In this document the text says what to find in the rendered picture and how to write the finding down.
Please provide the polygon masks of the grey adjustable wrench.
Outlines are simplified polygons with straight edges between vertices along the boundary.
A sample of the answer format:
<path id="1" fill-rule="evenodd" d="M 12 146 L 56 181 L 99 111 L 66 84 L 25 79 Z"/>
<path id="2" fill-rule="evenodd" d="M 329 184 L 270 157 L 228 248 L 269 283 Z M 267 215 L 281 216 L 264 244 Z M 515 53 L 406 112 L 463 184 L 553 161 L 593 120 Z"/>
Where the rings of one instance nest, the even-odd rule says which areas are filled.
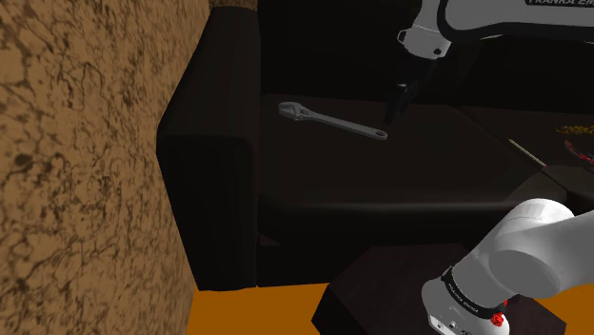
<path id="1" fill-rule="evenodd" d="M 292 119 L 293 121 L 312 121 L 344 129 L 376 140 L 387 139 L 387 133 L 382 130 L 318 113 L 296 102 L 281 102 L 278 104 L 278 110 L 281 115 Z"/>

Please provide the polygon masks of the black sofa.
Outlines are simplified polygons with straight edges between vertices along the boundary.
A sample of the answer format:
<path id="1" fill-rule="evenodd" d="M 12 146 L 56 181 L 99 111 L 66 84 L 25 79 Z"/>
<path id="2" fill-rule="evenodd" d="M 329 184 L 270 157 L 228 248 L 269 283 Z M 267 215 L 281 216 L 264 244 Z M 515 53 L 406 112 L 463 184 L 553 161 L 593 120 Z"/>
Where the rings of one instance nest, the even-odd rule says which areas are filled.
<path id="1" fill-rule="evenodd" d="M 157 129 L 156 154 L 196 285 L 330 281 L 371 246 L 475 245 L 510 209 L 594 195 L 594 44 L 455 42 L 384 122 L 398 40 L 421 0 L 256 0 L 207 21 Z M 281 115 L 278 104 L 387 133 Z M 512 139 L 547 164 L 513 147 Z"/>

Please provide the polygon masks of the thin olive screwdriver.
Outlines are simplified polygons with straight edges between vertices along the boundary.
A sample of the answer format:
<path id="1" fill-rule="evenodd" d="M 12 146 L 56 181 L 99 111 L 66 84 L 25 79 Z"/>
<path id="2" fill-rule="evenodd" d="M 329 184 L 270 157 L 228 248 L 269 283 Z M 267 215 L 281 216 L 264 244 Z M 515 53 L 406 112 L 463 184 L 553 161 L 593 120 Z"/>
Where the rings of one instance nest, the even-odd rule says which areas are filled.
<path id="1" fill-rule="evenodd" d="M 528 151 L 527 149 L 525 149 L 524 147 L 522 147 L 520 144 L 518 144 L 517 142 L 515 142 L 512 139 L 507 139 L 507 141 L 516 149 L 518 149 L 520 152 L 522 152 L 523 154 L 525 154 L 528 158 L 530 158 L 531 160 L 533 160 L 535 163 L 537 163 L 538 165 L 540 165 L 543 168 L 547 167 L 547 164 L 544 163 L 542 160 L 540 160 L 538 157 L 536 157 L 534 154 L 532 154 L 530 151 Z"/>

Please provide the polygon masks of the red and black tool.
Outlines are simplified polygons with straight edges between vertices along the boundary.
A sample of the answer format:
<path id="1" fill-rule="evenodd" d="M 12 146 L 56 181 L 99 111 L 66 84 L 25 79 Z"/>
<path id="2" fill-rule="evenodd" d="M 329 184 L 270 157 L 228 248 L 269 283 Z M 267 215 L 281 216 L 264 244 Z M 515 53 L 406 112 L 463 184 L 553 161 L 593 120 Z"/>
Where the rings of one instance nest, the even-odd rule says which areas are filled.
<path id="1" fill-rule="evenodd" d="M 590 165 L 594 165 L 594 155 L 593 154 L 586 152 L 586 151 L 579 150 L 574 144 L 572 144 L 568 140 L 564 141 L 564 146 L 576 158 L 586 161 Z"/>

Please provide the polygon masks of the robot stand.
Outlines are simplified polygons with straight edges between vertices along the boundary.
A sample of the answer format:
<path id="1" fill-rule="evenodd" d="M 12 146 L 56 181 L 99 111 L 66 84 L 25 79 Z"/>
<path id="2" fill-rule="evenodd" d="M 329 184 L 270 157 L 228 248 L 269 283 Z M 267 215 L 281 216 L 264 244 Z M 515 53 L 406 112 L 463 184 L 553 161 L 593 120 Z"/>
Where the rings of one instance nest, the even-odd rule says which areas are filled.
<path id="1" fill-rule="evenodd" d="M 311 321 L 320 335 L 440 335 L 422 286 L 466 255 L 453 244 L 373 247 L 327 286 Z"/>

